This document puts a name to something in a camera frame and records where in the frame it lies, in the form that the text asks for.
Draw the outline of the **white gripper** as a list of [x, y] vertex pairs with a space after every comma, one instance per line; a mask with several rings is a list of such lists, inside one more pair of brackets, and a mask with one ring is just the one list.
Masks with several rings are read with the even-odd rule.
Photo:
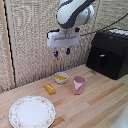
[[71, 52], [71, 45], [79, 43], [80, 33], [73, 32], [72, 34], [62, 34], [60, 29], [52, 30], [47, 33], [47, 46], [54, 48], [54, 57], [58, 57], [58, 50], [56, 47], [69, 46], [66, 54]]

